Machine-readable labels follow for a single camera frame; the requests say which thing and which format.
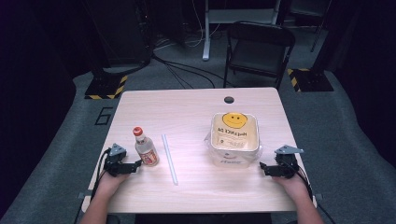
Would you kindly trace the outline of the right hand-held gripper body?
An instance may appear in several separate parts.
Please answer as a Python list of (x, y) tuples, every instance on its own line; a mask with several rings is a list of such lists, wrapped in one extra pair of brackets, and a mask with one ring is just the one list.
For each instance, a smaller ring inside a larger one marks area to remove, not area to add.
[(285, 145), (276, 150), (276, 176), (292, 178), (298, 171), (299, 165), (296, 154), (304, 153), (301, 148)]

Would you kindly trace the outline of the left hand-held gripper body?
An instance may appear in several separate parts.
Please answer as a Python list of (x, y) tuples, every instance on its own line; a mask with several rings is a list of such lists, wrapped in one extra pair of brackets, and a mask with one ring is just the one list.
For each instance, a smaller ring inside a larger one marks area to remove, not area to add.
[(124, 163), (127, 150), (114, 143), (108, 152), (105, 160), (104, 169), (112, 176), (122, 175), (122, 168), (133, 167), (131, 163)]

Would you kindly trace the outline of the clear bottle with red cap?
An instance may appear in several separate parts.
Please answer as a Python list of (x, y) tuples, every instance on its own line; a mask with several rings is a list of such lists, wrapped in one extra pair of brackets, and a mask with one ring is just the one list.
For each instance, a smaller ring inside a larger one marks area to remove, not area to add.
[(133, 134), (135, 137), (135, 150), (142, 162), (147, 166), (157, 165), (160, 158), (152, 140), (145, 136), (141, 127), (134, 127)]

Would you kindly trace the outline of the white drinking straw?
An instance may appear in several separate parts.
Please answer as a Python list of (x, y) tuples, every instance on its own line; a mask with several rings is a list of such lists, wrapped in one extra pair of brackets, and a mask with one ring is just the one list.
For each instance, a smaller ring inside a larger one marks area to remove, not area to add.
[(175, 186), (178, 186), (177, 174), (176, 174), (176, 170), (175, 170), (174, 163), (173, 163), (173, 160), (172, 160), (172, 156), (171, 156), (171, 153), (170, 153), (170, 148), (168, 146), (166, 134), (162, 134), (162, 140), (163, 140), (163, 147), (164, 147), (166, 158), (167, 158), (167, 161), (168, 161), (168, 166), (169, 166), (169, 169), (170, 169), (170, 174), (172, 176), (173, 184)]

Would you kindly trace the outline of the person's left hand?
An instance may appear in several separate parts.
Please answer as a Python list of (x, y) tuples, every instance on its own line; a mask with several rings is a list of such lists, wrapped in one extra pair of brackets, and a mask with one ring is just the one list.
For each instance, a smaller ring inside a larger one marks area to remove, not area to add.
[(112, 176), (108, 172), (104, 172), (99, 181), (97, 193), (111, 197), (117, 191), (120, 184), (128, 177), (129, 175)]

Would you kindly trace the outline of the person's right hand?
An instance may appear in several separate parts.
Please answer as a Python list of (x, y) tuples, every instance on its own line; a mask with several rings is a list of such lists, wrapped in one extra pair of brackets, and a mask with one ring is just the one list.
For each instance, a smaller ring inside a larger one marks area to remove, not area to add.
[(292, 199), (309, 196), (304, 181), (297, 175), (292, 178), (273, 176), (272, 179), (281, 185)]

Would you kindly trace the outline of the smiley face takeout container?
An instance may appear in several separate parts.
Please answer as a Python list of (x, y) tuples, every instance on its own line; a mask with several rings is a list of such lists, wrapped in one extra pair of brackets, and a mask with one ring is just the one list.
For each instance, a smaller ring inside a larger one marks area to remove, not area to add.
[(208, 135), (205, 138), (205, 144), (209, 150), (209, 154), (212, 158), (213, 163), (218, 167), (248, 168), (251, 163), (256, 161), (262, 155), (261, 139), (259, 148), (254, 151), (215, 149), (210, 144), (210, 133), (211, 127)]

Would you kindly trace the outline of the white square container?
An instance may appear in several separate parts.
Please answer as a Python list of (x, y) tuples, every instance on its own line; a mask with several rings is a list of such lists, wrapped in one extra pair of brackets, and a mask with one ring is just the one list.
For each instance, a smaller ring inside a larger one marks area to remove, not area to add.
[(211, 123), (210, 144), (215, 149), (257, 150), (260, 145), (257, 119), (237, 112), (215, 114)]

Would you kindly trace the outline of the black stand base hazard stripes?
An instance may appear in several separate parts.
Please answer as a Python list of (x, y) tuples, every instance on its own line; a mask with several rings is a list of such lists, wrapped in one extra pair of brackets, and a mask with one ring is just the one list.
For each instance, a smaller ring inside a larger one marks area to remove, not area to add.
[(85, 99), (116, 99), (121, 95), (126, 80), (127, 76), (94, 76), (85, 91)]
[(330, 81), (323, 73), (315, 73), (307, 68), (300, 68), (289, 69), (288, 74), (295, 91), (333, 91)]

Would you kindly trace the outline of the black folding chair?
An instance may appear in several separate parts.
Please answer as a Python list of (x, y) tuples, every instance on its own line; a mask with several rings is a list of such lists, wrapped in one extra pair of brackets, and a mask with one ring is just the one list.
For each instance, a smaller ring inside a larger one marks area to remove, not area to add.
[(254, 21), (230, 24), (223, 87), (232, 70), (273, 78), (273, 87), (278, 90), (295, 42), (292, 31), (282, 26)]

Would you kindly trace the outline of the white desk frame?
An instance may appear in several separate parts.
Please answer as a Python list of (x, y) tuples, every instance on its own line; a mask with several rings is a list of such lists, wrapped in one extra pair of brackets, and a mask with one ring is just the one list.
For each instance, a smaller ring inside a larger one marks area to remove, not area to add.
[(211, 9), (209, 0), (205, 0), (205, 42), (202, 59), (209, 60), (210, 24), (226, 24), (235, 21), (254, 21), (265, 24), (276, 24), (281, 0), (276, 0), (271, 8), (259, 9)]

